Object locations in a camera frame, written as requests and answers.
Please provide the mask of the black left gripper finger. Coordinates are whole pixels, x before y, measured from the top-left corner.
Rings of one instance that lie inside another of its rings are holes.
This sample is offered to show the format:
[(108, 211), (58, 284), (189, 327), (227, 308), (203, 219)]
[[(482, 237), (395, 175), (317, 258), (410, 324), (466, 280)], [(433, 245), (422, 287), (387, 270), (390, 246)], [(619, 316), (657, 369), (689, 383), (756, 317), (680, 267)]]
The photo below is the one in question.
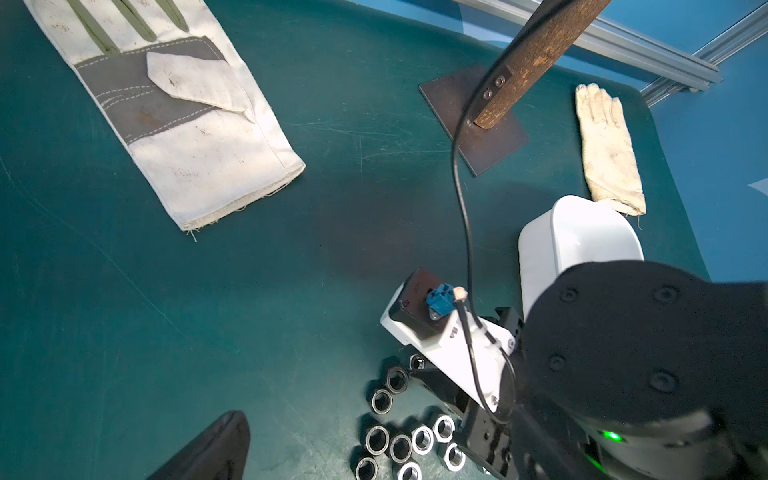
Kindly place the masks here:
[(149, 479), (242, 479), (250, 440), (245, 413), (227, 411)]

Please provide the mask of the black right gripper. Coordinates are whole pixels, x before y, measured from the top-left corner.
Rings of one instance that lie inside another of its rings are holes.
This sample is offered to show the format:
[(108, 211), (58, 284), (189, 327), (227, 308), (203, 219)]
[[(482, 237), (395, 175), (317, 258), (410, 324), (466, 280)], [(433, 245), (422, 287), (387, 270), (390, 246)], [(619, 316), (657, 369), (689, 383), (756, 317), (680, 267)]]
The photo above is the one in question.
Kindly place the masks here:
[(538, 479), (540, 453), (536, 442), (540, 433), (523, 356), (512, 354), (514, 373), (502, 374), (500, 416), (511, 418), (506, 424), (493, 420), (487, 410), (426, 361), (425, 369), (410, 371), (410, 376), (460, 417), (454, 441), (461, 451), (498, 479)]

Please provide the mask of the steel hex nut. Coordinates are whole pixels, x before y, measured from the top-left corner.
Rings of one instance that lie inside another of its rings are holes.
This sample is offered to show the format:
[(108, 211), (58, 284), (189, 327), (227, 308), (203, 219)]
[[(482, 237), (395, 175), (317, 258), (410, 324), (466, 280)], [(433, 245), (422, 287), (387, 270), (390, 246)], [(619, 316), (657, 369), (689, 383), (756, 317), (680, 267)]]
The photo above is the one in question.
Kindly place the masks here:
[(387, 388), (375, 388), (369, 395), (369, 406), (376, 415), (388, 414), (393, 406), (393, 395)]
[(379, 466), (374, 457), (361, 456), (353, 467), (356, 480), (376, 480)]
[(392, 394), (398, 395), (408, 388), (410, 375), (402, 366), (392, 366), (385, 372), (384, 387)]
[(390, 434), (385, 426), (377, 424), (365, 430), (362, 445), (368, 454), (383, 455), (387, 452), (389, 444)]
[(414, 427), (410, 432), (410, 438), (412, 452), (418, 456), (431, 453), (436, 443), (432, 429), (426, 425)]
[(440, 445), (440, 459), (450, 472), (460, 472), (466, 464), (466, 455), (455, 442)]
[(397, 433), (390, 438), (387, 455), (397, 465), (407, 463), (412, 456), (411, 437), (405, 433)]
[(456, 430), (454, 419), (445, 413), (434, 416), (431, 424), (434, 439), (439, 444), (449, 444)]
[(419, 371), (426, 368), (427, 361), (420, 354), (413, 354), (408, 360), (410, 371)]

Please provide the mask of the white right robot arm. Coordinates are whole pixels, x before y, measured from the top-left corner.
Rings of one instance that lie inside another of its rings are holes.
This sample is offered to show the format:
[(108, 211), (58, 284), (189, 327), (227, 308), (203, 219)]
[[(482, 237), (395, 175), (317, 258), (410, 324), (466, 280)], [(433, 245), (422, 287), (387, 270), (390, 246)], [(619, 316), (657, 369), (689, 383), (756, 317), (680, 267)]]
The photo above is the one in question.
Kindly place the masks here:
[(500, 424), (429, 362), (414, 379), (499, 479), (763, 479), (767, 286), (654, 262), (583, 263), (536, 300)]

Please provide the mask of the white plastic storage box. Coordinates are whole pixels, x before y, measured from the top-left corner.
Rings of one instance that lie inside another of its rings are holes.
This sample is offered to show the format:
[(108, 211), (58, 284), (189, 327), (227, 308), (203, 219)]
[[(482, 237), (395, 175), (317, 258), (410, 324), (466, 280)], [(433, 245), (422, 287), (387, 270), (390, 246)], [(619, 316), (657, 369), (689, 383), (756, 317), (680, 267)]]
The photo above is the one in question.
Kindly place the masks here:
[(523, 315), (568, 268), (587, 262), (644, 259), (640, 241), (623, 215), (568, 195), (529, 222), (518, 240)]

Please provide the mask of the beige knitted glove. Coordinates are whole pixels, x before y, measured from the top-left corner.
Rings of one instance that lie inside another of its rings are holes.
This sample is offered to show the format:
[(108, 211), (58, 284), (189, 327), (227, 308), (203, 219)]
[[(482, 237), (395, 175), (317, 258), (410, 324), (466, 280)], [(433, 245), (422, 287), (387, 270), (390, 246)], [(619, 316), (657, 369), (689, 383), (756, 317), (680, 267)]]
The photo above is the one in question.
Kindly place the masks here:
[(575, 89), (584, 176), (594, 202), (629, 216), (647, 213), (621, 101), (595, 83)]

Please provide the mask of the white grey work glove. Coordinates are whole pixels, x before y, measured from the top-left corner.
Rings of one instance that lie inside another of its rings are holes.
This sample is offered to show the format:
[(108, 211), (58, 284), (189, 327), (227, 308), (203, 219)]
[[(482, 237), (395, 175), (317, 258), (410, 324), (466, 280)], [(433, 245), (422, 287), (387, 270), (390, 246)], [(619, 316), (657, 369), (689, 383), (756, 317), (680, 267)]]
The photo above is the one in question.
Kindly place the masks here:
[(305, 168), (202, 1), (30, 1), (168, 215), (192, 231)]

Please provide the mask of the brown tree trunk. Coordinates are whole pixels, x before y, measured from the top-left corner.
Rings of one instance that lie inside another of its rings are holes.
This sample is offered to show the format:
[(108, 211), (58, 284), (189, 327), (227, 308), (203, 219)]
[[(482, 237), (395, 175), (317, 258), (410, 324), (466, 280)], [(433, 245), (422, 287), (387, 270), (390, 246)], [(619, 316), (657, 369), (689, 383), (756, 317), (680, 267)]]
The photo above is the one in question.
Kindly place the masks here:
[(478, 84), (466, 118), (489, 130), (574, 44), (608, 0), (543, 1)]

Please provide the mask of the dark metal tree base plate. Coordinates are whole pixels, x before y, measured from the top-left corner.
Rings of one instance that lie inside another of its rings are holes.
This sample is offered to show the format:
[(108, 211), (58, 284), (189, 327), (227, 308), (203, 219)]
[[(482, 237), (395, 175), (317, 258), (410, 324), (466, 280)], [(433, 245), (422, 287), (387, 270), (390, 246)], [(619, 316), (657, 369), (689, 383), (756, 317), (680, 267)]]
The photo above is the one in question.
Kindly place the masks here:
[[(421, 95), (451, 140), (463, 110), (472, 103), (473, 94), (486, 72), (483, 66), (473, 65), (419, 85)], [(528, 134), (511, 110), (490, 129), (478, 126), (469, 115), (462, 127), (458, 152), (477, 177), (528, 142)]]

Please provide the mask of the back aluminium frame rail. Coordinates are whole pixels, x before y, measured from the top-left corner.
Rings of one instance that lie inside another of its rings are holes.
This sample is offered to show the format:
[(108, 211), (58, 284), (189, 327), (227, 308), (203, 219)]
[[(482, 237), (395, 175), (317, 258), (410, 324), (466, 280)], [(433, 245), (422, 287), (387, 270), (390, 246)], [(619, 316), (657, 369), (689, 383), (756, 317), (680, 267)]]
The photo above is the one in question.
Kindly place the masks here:
[(671, 79), (686, 86), (698, 87), (700, 91), (723, 81), (719, 67), (716, 73), (713, 67), (705, 66), (692, 54), (602, 18), (596, 18), (575, 41), (575, 45), (654, 74), (657, 79)]

